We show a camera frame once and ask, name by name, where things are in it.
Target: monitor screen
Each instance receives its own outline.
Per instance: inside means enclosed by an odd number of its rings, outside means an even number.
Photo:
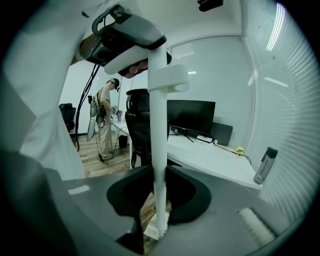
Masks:
[[[174,127],[210,133],[215,102],[198,100],[168,100],[167,118]]]

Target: desk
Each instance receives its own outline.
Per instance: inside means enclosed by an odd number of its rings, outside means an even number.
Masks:
[[[118,130],[127,127],[126,121],[114,120],[113,125]],[[130,156],[132,156],[129,131],[126,128],[122,131],[129,137]],[[200,144],[195,138],[191,140],[194,143],[184,136],[169,135],[167,158],[185,168],[233,181],[248,188],[262,190],[263,186],[254,182],[256,172],[245,157],[232,154],[212,144]]]

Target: floor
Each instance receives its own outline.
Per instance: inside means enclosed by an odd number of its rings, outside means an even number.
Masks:
[[[80,136],[78,138],[80,150],[79,155],[81,157],[86,177],[96,177],[106,174],[112,174],[115,172],[126,171],[130,169],[130,150],[129,146],[125,148],[119,147],[119,142],[115,147],[114,158],[110,159],[106,164],[100,162],[98,158],[98,150],[96,139],[87,142],[86,136]],[[117,136],[112,136],[112,145],[116,144]],[[171,205],[167,202],[166,211],[170,212]],[[142,224],[142,230],[144,231],[152,216],[156,213],[155,197],[152,193],[148,196],[143,207],[140,211],[140,220]],[[144,254],[148,255],[157,245],[158,241],[154,240],[146,235],[143,235]]]

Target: bottle cap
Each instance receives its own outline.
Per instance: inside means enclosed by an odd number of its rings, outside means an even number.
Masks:
[[[273,149],[271,147],[268,147],[265,154],[269,157],[269,158],[276,158],[277,154],[278,154],[278,150]]]

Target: white pole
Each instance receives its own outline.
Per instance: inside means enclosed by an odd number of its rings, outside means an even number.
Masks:
[[[159,237],[165,233],[166,182],[167,167],[167,91],[165,88],[153,88],[152,76],[167,66],[167,44],[164,43],[148,53],[148,90],[150,94],[150,131],[151,155],[154,173],[154,197]]]

